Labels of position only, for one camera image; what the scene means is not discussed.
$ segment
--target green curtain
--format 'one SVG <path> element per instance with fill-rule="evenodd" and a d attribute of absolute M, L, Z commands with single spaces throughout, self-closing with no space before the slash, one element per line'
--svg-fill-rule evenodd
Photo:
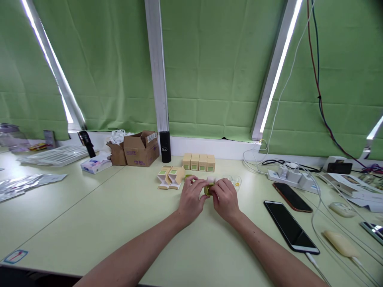
<path fill-rule="evenodd" d="M 161 0 L 173 136 L 251 140 L 285 0 Z"/>
<path fill-rule="evenodd" d="M 371 144 L 371 153 L 368 159 L 383 160 L 383 124 L 381 124 Z"/>
<path fill-rule="evenodd" d="M 34 0 L 89 130 L 157 130 L 143 0 Z"/>
<path fill-rule="evenodd" d="M 29 139 L 68 139 L 68 122 L 55 78 L 21 1 L 0 1 L 0 121 Z"/>
<path fill-rule="evenodd" d="M 307 23 L 303 2 L 263 138 L 268 140 L 280 93 Z M 379 0 L 315 2 L 324 114 L 338 143 L 358 158 L 383 111 L 383 17 Z M 314 22 L 310 21 L 316 62 Z M 327 157 L 344 154 L 332 142 L 319 112 L 306 30 L 282 95 L 270 143 L 272 154 Z"/>

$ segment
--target phone screen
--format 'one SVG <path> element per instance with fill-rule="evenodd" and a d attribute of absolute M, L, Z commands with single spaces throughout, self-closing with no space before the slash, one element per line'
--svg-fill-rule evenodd
<path fill-rule="evenodd" d="M 306 235 L 306 233 L 302 230 L 299 224 L 295 221 L 286 207 L 280 202 L 267 202 L 265 201 L 265 205 L 268 208 L 271 216 L 273 217 L 275 223 L 277 224 L 279 230 L 284 236 L 285 240 L 291 247 L 296 250 L 297 247 L 302 252 L 310 252 L 314 254 L 319 254 L 319 250 L 314 252 L 311 249 L 317 249 L 314 243 L 310 240 L 310 238 Z"/>
<path fill-rule="evenodd" d="M 380 239 L 383 240 L 383 227 L 382 226 L 379 226 L 379 225 L 376 225 L 376 224 L 372 224 L 370 223 L 370 225 L 372 225 L 373 229 L 371 229 L 371 227 L 368 226 L 367 222 L 363 222 L 364 225 L 366 225 L 366 227 L 368 229 L 370 229 L 372 232 L 374 232 Z"/>
<path fill-rule="evenodd" d="M 299 195 L 297 195 L 295 191 L 293 191 L 286 183 L 273 183 L 273 185 L 280 191 L 280 193 L 283 194 L 285 199 L 290 202 L 294 208 L 298 210 L 312 211 L 311 207 L 309 207 L 307 203 L 305 203 L 305 201 L 301 199 Z"/>

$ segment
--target power strip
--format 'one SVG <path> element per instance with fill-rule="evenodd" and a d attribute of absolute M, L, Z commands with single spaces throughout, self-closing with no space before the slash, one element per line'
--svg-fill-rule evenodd
<path fill-rule="evenodd" d="M 290 185 L 291 187 L 296 187 L 298 189 L 302 189 L 305 191 L 309 191 L 311 193 L 318 194 L 318 190 L 316 189 L 316 185 L 314 181 L 307 175 L 307 173 L 302 173 L 302 176 L 298 182 L 293 182 L 288 179 L 282 179 L 279 177 L 279 175 L 275 171 L 272 171 L 272 170 L 268 170 L 267 178 L 271 181 L 286 183 L 287 185 Z"/>

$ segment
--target black cylinder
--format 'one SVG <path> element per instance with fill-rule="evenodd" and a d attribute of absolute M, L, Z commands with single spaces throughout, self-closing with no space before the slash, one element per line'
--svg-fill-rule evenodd
<path fill-rule="evenodd" d="M 172 161 L 172 153 L 170 152 L 170 132 L 160 132 L 160 144 L 161 144 L 161 155 L 162 162 L 168 163 Z"/>

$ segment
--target hand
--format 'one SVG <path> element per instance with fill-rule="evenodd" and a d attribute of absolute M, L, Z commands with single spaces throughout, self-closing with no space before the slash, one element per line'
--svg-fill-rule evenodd
<path fill-rule="evenodd" d="M 209 191 L 213 195 L 215 211 L 229 224 L 242 214 L 238 206 L 237 191 L 227 178 L 217 181 Z"/>
<path fill-rule="evenodd" d="M 208 186 L 209 183 L 204 179 L 198 179 L 198 177 L 191 175 L 185 178 L 184 188 L 182 189 L 180 206 L 176 210 L 176 213 L 181 216 L 181 221 L 184 227 L 191 224 L 203 210 L 203 204 L 207 198 L 207 195 L 201 196 L 199 194 L 201 190 Z"/>

